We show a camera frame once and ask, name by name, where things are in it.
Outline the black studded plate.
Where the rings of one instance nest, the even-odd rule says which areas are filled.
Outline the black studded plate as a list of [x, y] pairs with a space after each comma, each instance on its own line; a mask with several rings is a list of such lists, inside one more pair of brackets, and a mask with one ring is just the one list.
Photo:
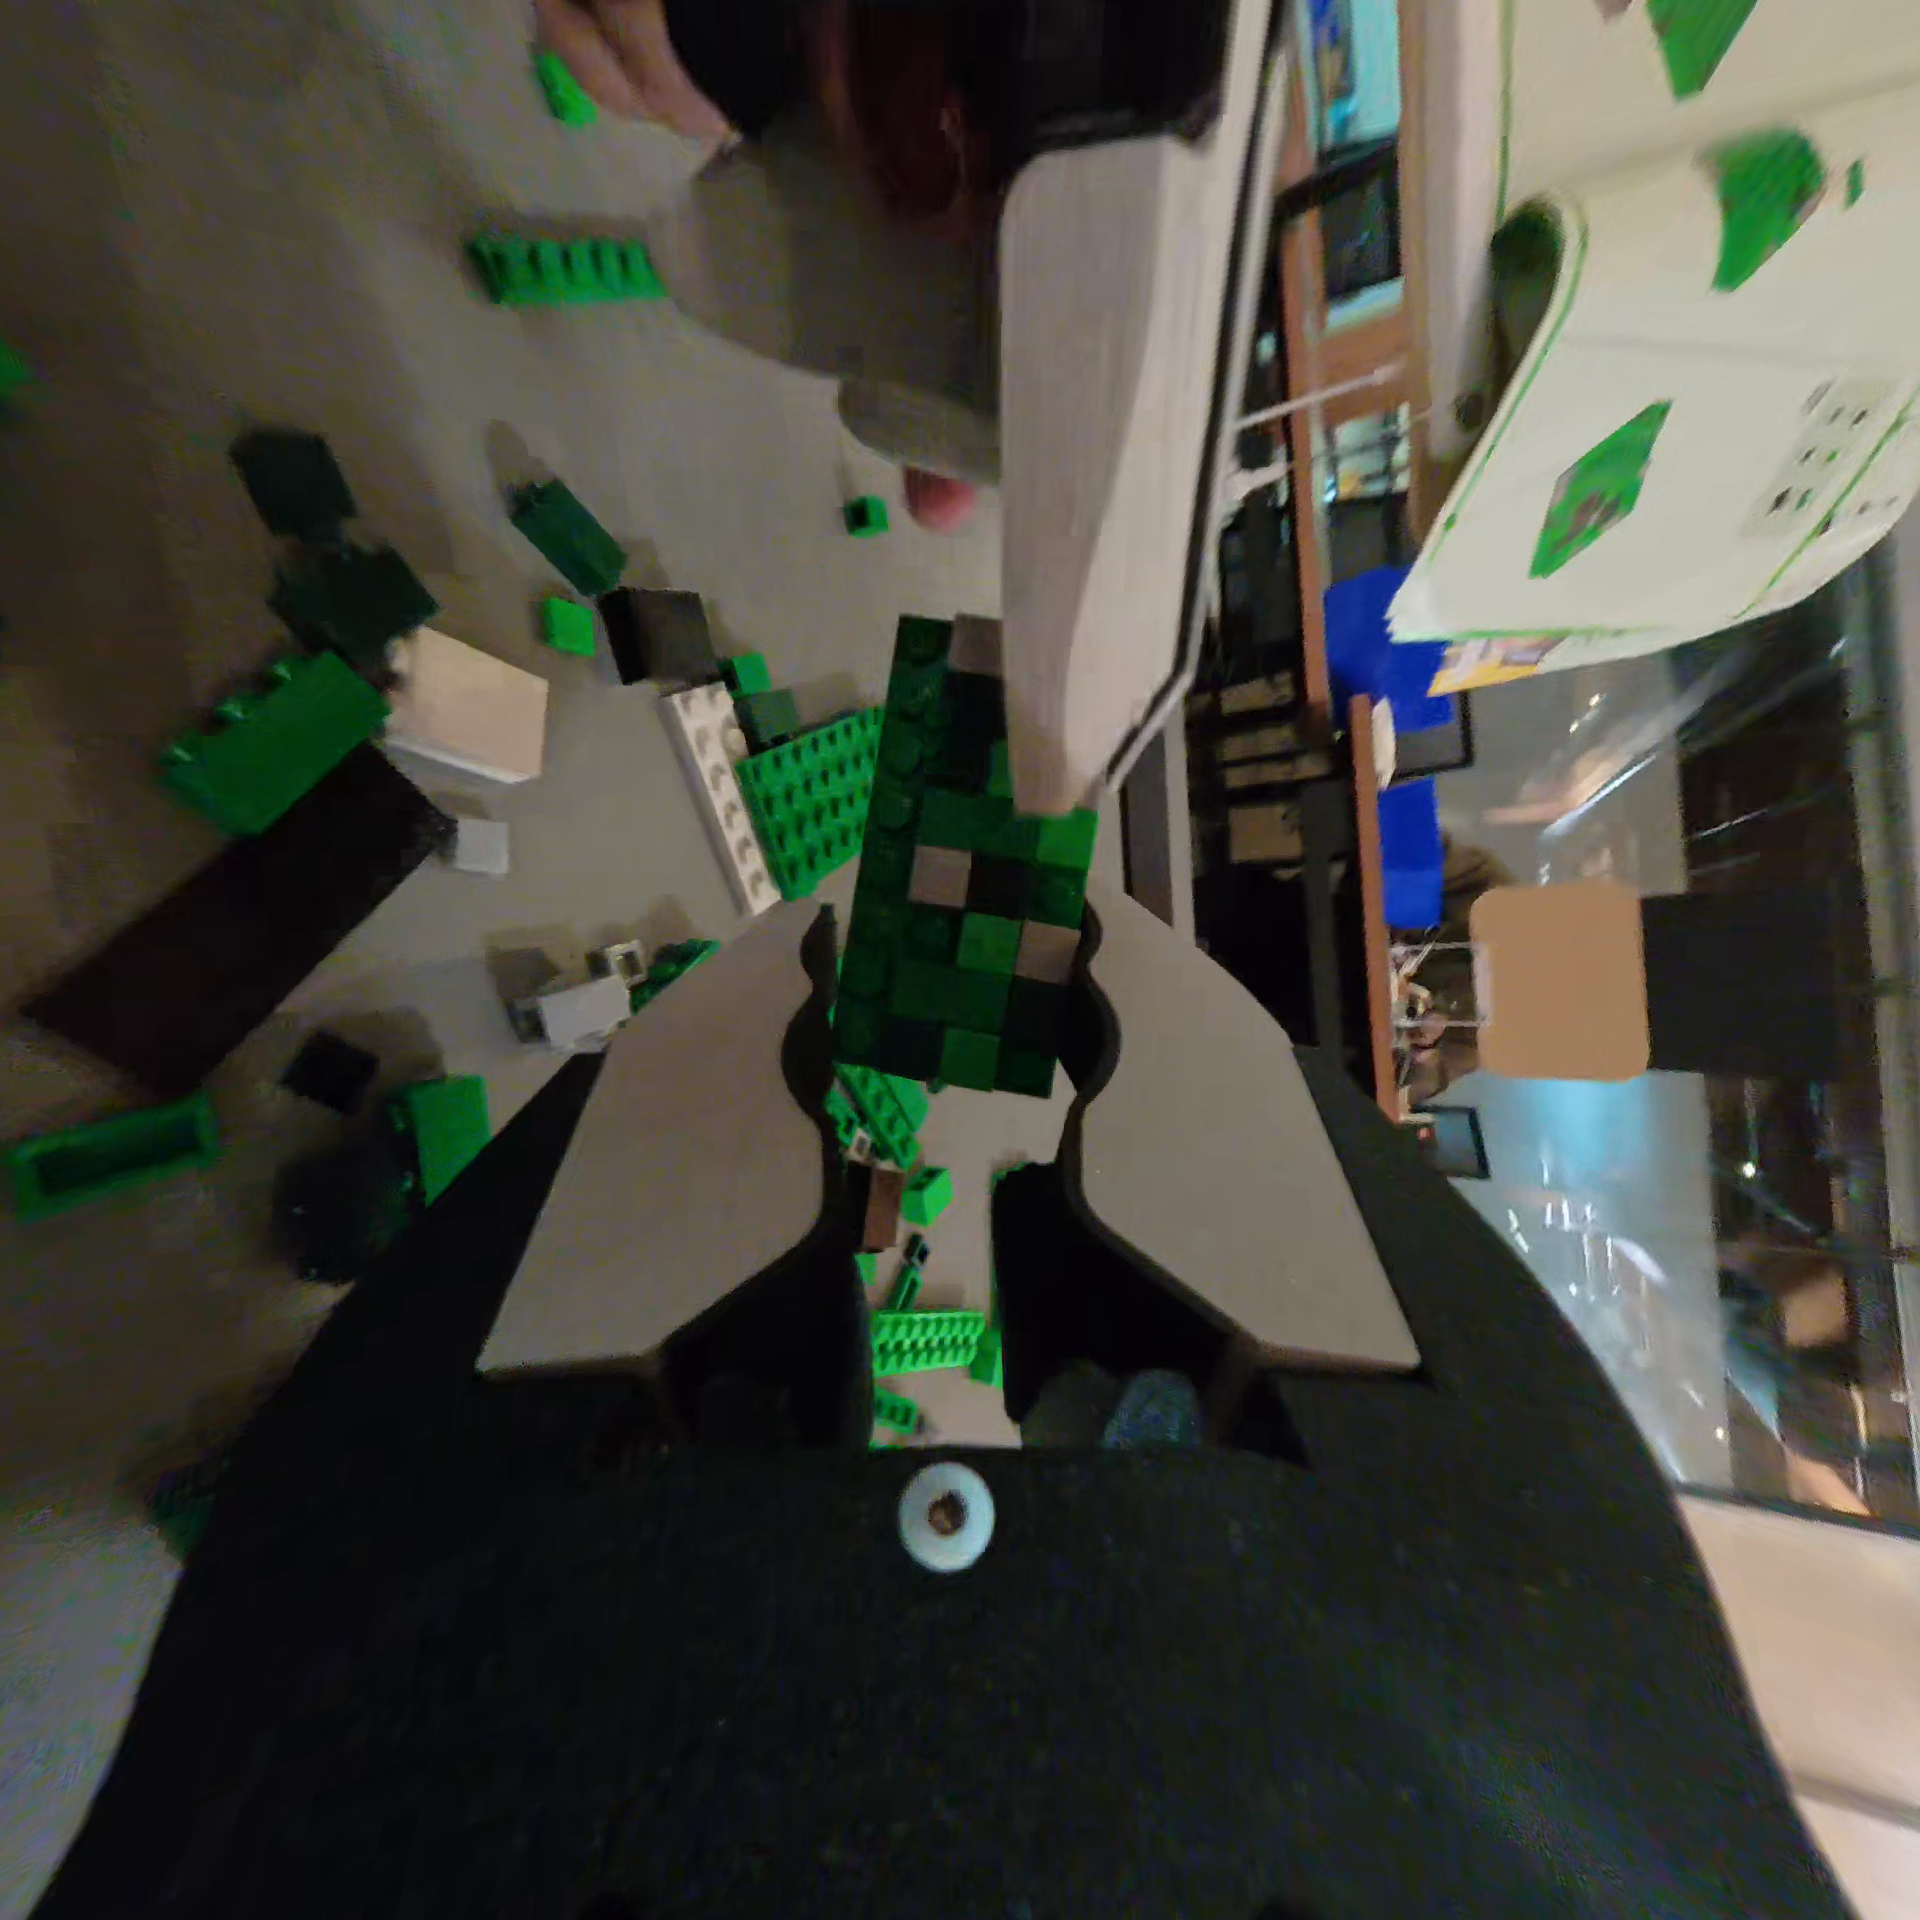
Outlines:
[[208, 1075], [422, 863], [458, 819], [372, 744], [239, 835], [19, 1016], [151, 1099]]

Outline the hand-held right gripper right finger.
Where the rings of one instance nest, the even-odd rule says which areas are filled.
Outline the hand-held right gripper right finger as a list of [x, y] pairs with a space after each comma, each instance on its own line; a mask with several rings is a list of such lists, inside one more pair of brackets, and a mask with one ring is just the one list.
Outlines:
[[1418, 1341], [1284, 1025], [1104, 883], [1071, 983], [1091, 1056], [1062, 1147], [1091, 1229], [1265, 1359], [1410, 1373]]

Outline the person's left hand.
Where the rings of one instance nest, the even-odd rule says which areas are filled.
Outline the person's left hand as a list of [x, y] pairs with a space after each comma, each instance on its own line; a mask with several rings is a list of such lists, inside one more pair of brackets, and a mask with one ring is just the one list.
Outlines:
[[659, 1], [534, 1], [531, 14], [540, 46], [596, 106], [706, 148], [740, 138], [680, 59]]

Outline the checkered green brick plate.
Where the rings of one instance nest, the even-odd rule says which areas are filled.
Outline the checkered green brick plate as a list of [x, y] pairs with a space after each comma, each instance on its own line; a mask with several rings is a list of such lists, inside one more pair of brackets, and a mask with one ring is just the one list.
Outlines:
[[1045, 1098], [1097, 811], [1018, 804], [991, 618], [903, 613], [832, 1005], [843, 1067]]

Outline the grey desk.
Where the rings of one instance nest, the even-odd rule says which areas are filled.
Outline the grey desk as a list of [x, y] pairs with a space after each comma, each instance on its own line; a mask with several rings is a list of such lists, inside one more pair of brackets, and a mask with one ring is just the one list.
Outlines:
[[508, 1032], [493, 949], [731, 936], [657, 696], [550, 658], [546, 574], [505, 491], [552, 473], [643, 584], [708, 600], [806, 713], [870, 697], [900, 612], [996, 608], [998, 514], [852, 539], [900, 503], [827, 379], [669, 301], [495, 309], [476, 229], [636, 234], [695, 159], [565, 129], [526, 3], [3, 6], [3, 1135], [129, 1104], [16, 1005], [218, 848], [154, 779], [163, 739], [284, 646], [274, 550], [230, 466], [250, 423], [323, 435], [444, 630], [552, 686], [546, 765], [491, 791], [509, 870], [417, 872], [214, 1083], [225, 1151], [41, 1223], [3, 1220], [3, 1711], [133, 1663], [173, 1582], [131, 1467], [238, 1411], [323, 1296], [268, 1253], [275, 1167], [323, 1114], [274, 1088], [312, 1027], [406, 1071], [480, 1071], [498, 1121], [552, 1071]]

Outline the white studded plate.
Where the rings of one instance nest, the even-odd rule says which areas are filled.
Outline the white studded plate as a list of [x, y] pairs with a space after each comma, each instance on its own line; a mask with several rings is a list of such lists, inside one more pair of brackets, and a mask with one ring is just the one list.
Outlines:
[[691, 684], [665, 689], [657, 709], [731, 900], [742, 915], [756, 918], [781, 893], [737, 777], [748, 739], [731, 693], [721, 681]]

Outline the green studded plate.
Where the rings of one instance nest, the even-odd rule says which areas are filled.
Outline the green studded plate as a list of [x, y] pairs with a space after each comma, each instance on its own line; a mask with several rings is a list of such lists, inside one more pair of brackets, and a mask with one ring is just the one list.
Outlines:
[[768, 873], [806, 900], [860, 851], [885, 708], [856, 708], [743, 756], [734, 779]]

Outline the blue plastic bin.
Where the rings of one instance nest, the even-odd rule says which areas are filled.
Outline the blue plastic bin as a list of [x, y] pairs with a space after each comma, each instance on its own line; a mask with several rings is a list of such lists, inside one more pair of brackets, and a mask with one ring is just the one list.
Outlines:
[[1438, 927], [1443, 920], [1445, 850], [1434, 779], [1395, 779], [1383, 786], [1376, 818], [1387, 927]]
[[1387, 610], [1410, 574], [1407, 565], [1379, 565], [1337, 581], [1322, 595], [1328, 681], [1335, 711], [1366, 696], [1387, 704], [1395, 730], [1425, 732], [1454, 722], [1449, 691], [1430, 689], [1442, 669], [1448, 642], [1393, 640]]

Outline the white book stand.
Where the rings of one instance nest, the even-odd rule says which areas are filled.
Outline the white book stand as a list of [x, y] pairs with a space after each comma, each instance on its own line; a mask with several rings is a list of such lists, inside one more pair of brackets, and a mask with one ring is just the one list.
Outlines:
[[[1318, 214], [1322, 279], [1328, 243], [1324, 212], [1333, 180], [1331, 72], [1351, 76], [1351, 119], [1369, 142], [1393, 146], [1400, 203], [1400, 270], [1379, 292], [1331, 299], [1324, 285], [1319, 340], [1322, 423], [1406, 408], [1406, 510], [1425, 533], [1462, 472], [1483, 400], [1481, 345], [1486, 248], [1499, 212], [1499, 3], [1348, 3], [1348, 51], [1322, 54], [1307, 6], [1310, 98], [1315, 170], [1290, 199]], [[1280, 313], [1284, 395], [1284, 313], [1274, 174], [1274, 290]]]

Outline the yellow printed box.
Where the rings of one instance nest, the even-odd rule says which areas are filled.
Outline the yellow printed box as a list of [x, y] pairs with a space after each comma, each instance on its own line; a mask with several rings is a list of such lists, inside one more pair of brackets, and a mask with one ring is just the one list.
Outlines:
[[1445, 640], [1427, 681], [1432, 697], [1454, 697], [1521, 681], [1547, 669], [1562, 634], [1463, 635]]

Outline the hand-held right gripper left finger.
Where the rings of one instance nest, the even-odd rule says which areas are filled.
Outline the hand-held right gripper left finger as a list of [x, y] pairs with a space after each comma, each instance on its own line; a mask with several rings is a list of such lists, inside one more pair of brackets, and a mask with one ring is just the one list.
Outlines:
[[654, 1355], [804, 1241], [825, 1147], [784, 1048], [833, 957], [832, 907], [780, 903], [616, 1032], [481, 1343], [484, 1376]]

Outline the pile of green bricks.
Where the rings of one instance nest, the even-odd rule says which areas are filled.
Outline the pile of green bricks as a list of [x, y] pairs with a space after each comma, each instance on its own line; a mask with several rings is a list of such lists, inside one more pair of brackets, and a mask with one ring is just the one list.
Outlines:
[[[466, 240], [477, 232], [493, 229], [508, 232], [508, 227], [489, 225], [471, 232]], [[467, 242], [464, 242], [461, 253], [467, 276], [486, 299], [471, 277], [466, 246]], [[663, 299], [616, 299], [569, 307], [512, 309], [495, 306], [489, 299], [486, 301], [498, 311], [516, 315], [542, 311], [584, 313], [596, 307], [663, 303]], [[22, 395], [30, 389], [34, 372], [22, 353], [6, 340], [3, 349], [14, 352], [25, 367], [22, 383], [3, 395], [6, 423], [18, 416]], [[444, 804], [422, 779], [416, 779], [407, 771], [406, 762], [411, 760], [439, 777], [450, 775], [480, 782], [491, 794], [509, 791], [536, 779], [517, 784], [480, 779], [387, 747], [382, 742], [382, 733], [390, 709], [387, 691], [393, 681], [391, 653], [396, 642], [401, 637], [416, 634], [419, 627], [433, 627], [487, 655], [540, 673], [547, 681], [547, 704], [552, 704], [554, 691], [550, 676], [445, 630], [441, 602], [425, 585], [419, 570], [404, 557], [391, 539], [372, 535], [372, 519], [355, 490], [349, 486], [333, 445], [321, 434], [285, 423], [254, 422], [232, 439], [227, 457], [271, 547], [271, 576], [265, 605], [268, 613], [282, 627], [284, 643], [270, 655], [255, 660], [246, 673], [232, 679], [225, 691], [204, 708], [201, 716], [169, 733], [156, 749], [151, 762], [156, 787], [193, 819], [201, 821], [204, 827], [216, 835], [216, 848], [131, 920], [218, 856], [230, 842], [251, 838], [271, 827], [278, 818], [297, 804], [300, 798], [323, 779], [351, 749], [361, 745], [378, 747], [387, 756], [407, 779], [433, 804], [441, 806], [455, 821], [455, 833], [450, 845], [439, 856], [422, 863], [387, 900], [393, 900], [396, 893], [431, 861], [439, 861], [445, 870], [470, 877], [505, 877], [513, 863], [509, 819], [493, 811], [487, 800], [460, 798]], [[517, 537], [522, 535], [512, 525], [508, 494], [540, 478], [522, 478], [503, 491], [505, 521]], [[523, 541], [538, 557], [543, 574], [542, 593], [536, 602], [536, 634], [540, 640], [540, 605], [543, 600], [555, 595], [559, 581], [555, 574], [542, 564], [538, 550], [528, 539]], [[543, 647], [552, 660], [588, 662], [580, 655], [563, 655], [547, 646]], [[59, 978], [59, 974], [72, 970], [96, 948], [102, 948], [123, 926], [131, 923], [131, 920], [98, 939], [62, 972], [45, 975], [34, 994]], [[84, 1198], [70, 1208], [53, 1211], [49, 1218], [18, 1220], [14, 1208], [3, 1206], [3, 1222], [9, 1220], [18, 1227], [41, 1225], [77, 1210], [96, 1208], [111, 1198], [146, 1191], [156, 1183], [208, 1174], [218, 1167], [227, 1151], [216, 1099], [220, 1074], [239, 1050], [251, 1043], [254, 1036], [259, 1033], [268, 1021], [287, 1009], [291, 997], [300, 994], [329, 957], [341, 952], [361, 926], [341, 939], [198, 1090], [173, 1099], [148, 1098], [144, 1090], [122, 1079], [109, 1067], [35, 1027], [22, 1016], [24, 1001], [34, 994], [19, 1000], [11, 1011], [14, 1020], [43, 1039], [59, 1043], [62, 1050], [92, 1061], [102, 1075], [109, 1077], [127, 1093], [127, 1104], [123, 1106], [66, 1123], [43, 1125], [35, 1132], [22, 1132], [22, 1135], [31, 1138], [47, 1132], [70, 1132], [73, 1125], [96, 1125], [109, 1114], [187, 1104], [212, 1118], [216, 1149], [204, 1164], [169, 1167], [131, 1183], [108, 1188], [102, 1198]]]

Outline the black desk panel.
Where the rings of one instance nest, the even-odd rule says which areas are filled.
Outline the black desk panel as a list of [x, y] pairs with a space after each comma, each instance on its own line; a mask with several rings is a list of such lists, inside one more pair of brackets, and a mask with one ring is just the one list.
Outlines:
[[1122, 879], [1150, 914], [1195, 946], [1187, 733], [1174, 711], [1117, 789]]

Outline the white brick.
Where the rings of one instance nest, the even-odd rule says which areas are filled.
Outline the white brick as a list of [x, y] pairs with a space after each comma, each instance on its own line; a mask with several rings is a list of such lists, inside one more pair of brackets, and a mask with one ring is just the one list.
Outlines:
[[550, 681], [433, 627], [396, 642], [382, 744], [517, 786], [546, 764]]

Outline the black brick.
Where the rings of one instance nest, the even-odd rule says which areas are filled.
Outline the black brick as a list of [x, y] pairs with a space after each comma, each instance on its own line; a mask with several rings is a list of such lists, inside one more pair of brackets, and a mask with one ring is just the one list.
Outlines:
[[684, 588], [619, 585], [594, 600], [619, 686], [665, 689], [721, 677], [708, 602]]

